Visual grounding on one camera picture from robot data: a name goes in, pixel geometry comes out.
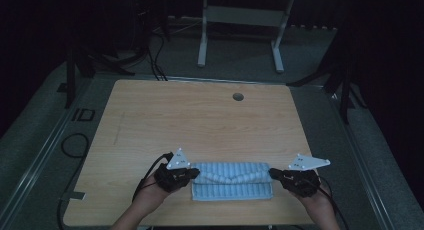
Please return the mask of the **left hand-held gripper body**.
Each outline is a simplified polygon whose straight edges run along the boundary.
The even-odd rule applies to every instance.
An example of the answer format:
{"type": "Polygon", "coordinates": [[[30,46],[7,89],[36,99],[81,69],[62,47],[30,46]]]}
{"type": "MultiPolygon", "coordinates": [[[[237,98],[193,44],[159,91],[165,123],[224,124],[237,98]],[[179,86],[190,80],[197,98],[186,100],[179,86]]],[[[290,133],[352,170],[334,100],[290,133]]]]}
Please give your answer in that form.
{"type": "Polygon", "coordinates": [[[166,192],[173,192],[186,186],[190,179],[186,176],[191,168],[181,148],[175,153],[166,155],[166,163],[162,163],[154,173],[156,184],[166,192]]]}

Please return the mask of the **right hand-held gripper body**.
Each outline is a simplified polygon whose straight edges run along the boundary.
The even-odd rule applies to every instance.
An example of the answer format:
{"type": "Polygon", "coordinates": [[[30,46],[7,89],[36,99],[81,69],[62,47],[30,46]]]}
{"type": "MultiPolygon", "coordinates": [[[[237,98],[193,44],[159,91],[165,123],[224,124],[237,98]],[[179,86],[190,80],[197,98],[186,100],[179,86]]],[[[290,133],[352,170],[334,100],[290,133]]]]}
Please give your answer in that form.
{"type": "Polygon", "coordinates": [[[316,170],[331,164],[329,159],[298,154],[282,171],[280,182],[282,186],[300,197],[311,197],[321,185],[316,170]]]}

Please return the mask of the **blue striped cloth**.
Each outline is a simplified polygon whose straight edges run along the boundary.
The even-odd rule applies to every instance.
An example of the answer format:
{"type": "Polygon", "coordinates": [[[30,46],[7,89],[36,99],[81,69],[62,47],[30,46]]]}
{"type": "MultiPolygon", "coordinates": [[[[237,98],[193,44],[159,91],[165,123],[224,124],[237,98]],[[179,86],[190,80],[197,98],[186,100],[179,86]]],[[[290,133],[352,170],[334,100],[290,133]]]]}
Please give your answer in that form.
{"type": "Polygon", "coordinates": [[[260,162],[198,162],[192,181],[195,201],[262,200],[273,197],[270,166],[260,162]]]}

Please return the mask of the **person's left hand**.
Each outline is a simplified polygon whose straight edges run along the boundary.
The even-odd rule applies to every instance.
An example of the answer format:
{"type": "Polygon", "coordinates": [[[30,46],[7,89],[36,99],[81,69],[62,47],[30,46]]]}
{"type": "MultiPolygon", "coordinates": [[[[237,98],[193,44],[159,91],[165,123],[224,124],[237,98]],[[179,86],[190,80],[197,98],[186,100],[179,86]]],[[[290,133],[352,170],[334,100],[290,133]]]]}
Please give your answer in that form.
{"type": "Polygon", "coordinates": [[[153,175],[149,176],[138,193],[136,200],[142,206],[157,208],[170,195],[158,186],[153,175]]]}

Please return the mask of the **person's right hand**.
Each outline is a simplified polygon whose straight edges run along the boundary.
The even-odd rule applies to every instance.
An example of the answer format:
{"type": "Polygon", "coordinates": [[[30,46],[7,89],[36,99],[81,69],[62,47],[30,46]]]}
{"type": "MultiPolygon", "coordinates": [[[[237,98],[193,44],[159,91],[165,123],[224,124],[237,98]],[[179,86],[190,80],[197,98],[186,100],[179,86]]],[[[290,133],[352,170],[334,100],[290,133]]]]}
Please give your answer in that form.
{"type": "Polygon", "coordinates": [[[318,190],[311,197],[301,197],[293,193],[293,196],[300,201],[307,211],[322,211],[324,209],[331,209],[332,205],[326,196],[327,190],[318,190]]]}

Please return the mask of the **grey tape strip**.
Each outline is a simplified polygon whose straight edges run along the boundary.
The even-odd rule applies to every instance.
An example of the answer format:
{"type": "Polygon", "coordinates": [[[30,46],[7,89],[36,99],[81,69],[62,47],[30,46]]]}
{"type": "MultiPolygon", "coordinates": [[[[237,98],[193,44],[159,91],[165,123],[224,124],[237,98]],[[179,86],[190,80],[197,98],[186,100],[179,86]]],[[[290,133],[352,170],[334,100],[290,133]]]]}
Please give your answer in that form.
{"type": "Polygon", "coordinates": [[[84,192],[75,192],[75,191],[70,191],[70,192],[65,192],[61,199],[64,201],[69,201],[69,200],[83,200],[85,198],[86,194],[84,192]]]}

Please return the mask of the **black metal stand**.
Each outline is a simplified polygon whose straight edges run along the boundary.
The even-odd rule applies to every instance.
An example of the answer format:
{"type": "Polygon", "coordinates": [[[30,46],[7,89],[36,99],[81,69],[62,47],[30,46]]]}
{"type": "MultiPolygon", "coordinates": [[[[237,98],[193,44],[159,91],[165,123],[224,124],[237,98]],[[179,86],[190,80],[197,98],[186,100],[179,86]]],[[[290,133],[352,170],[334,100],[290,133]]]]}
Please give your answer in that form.
{"type": "Polygon", "coordinates": [[[64,31],[64,42],[66,46],[66,109],[72,105],[76,98],[76,70],[79,70],[83,77],[92,78],[95,75],[93,61],[103,64],[106,68],[118,74],[133,76],[132,72],[124,70],[118,64],[82,44],[77,36],[68,30],[64,31]]]}
{"type": "Polygon", "coordinates": [[[317,70],[300,80],[287,83],[287,86],[304,86],[327,75],[328,79],[323,85],[323,90],[327,94],[335,94],[338,89],[341,89],[339,114],[343,122],[348,124],[349,95],[359,48],[360,43],[354,35],[338,32],[320,61],[317,70]]]}

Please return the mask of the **white metal table frame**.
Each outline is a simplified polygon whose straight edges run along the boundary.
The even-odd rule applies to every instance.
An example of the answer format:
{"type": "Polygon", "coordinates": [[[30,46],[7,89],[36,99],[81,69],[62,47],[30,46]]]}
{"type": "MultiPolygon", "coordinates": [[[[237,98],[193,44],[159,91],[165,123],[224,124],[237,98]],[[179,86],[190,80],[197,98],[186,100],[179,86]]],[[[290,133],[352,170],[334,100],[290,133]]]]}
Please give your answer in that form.
{"type": "Polygon", "coordinates": [[[198,51],[197,65],[204,67],[207,59],[208,35],[207,27],[209,23],[226,23],[263,27],[277,27],[278,34],[271,41],[271,52],[277,73],[284,71],[283,59],[280,53],[280,44],[287,27],[295,0],[288,0],[283,11],[249,9],[210,5],[208,0],[202,3],[202,32],[198,51]]]}

